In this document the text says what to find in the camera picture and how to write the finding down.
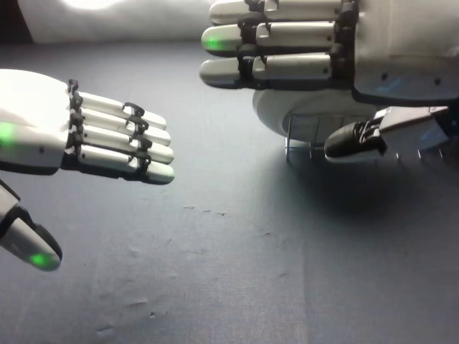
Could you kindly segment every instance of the white wall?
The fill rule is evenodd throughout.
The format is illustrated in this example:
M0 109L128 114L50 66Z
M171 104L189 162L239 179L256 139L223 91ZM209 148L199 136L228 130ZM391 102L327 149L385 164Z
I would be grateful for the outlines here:
M37 43L199 39L216 0L19 0Z

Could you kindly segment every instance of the white robotic hand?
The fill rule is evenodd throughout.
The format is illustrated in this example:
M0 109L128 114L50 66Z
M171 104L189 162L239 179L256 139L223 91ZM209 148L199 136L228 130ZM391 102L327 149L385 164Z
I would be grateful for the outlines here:
M459 1L226 0L202 36L213 87L350 89L359 102L440 106L459 97Z
M52 175L60 168L152 184L174 179L166 121L132 103L78 92L51 77L0 70L0 170ZM0 181L0 246L35 267L62 251Z
M374 119L345 125L325 143L329 161L355 163L414 153L459 136L457 107L388 107Z

